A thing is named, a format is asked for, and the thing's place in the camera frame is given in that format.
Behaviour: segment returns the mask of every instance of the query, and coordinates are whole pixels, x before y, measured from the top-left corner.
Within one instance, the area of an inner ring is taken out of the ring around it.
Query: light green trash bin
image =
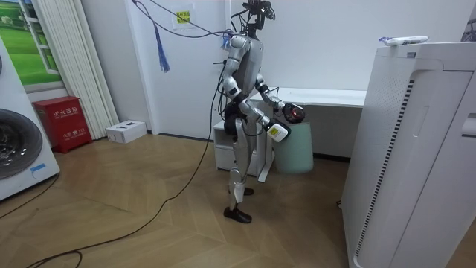
[[[314,167],[311,124],[288,125],[291,135],[282,142],[274,142],[274,159],[281,173],[306,173]]]

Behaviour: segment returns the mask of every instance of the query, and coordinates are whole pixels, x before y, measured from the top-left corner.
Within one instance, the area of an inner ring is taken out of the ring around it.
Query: window
[[[0,0],[0,36],[27,92],[64,88],[31,0]]]

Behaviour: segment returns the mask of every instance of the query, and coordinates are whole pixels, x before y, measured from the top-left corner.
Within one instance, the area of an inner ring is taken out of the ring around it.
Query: air purifier vent
[[[375,204],[376,204],[376,201],[377,201],[377,196],[379,195],[380,187],[382,186],[382,182],[383,182],[383,179],[384,179],[384,176],[385,176],[385,171],[387,170],[387,166],[388,166],[388,162],[390,161],[390,156],[391,156],[391,153],[392,153],[392,150],[393,150],[393,146],[395,145],[396,137],[399,133],[400,125],[402,124],[403,115],[405,114],[405,110],[407,109],[408,99],[410,98],[410,93],[411,93],[412,88],[414,87],[414,84],[415,84],[415,80],[410,80],[410,83],[408,84],[408,87],[407,87],[407,91],[405,92],[405,97],[403,98],[402,106],[400,107],[399,117],[396,120],[395,129],[393,130],[393,135],[392,135],[392,138],[390,139],[390,143],[389,143],[388,149],[387,149],[387,154],[386,154],[385,159],[382,163],[382,169],[380,170],[379,179],[377,180],[377,184],[376,184],[375,190],[373,192],[372,200],[370,201],[370,207],[369,207],[367,216],[365,217],[364,227],[362,228],[360,238],[358,239],[358,245],[357,245],[357,249],[356,249],[356,257],[358,257],[358,255],[360,253],[360,250],[362,248],[365,233],[367,232],[367,228],[369,226],[370,218],[372,217],[373,208],[375,207]]]

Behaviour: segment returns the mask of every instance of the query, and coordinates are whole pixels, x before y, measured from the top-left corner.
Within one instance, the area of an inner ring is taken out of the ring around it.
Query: red fire extinguisher box
[[[67,153],[92,142],[80,99],[63,97],[33,102],[36,113],[50,139],[52,150]]]

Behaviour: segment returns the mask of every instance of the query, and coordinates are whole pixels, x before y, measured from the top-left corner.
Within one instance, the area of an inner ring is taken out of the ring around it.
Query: washing machine door
[[[42,147],[42,133],[32,120],[0,109],[0,179],[30,167]]]

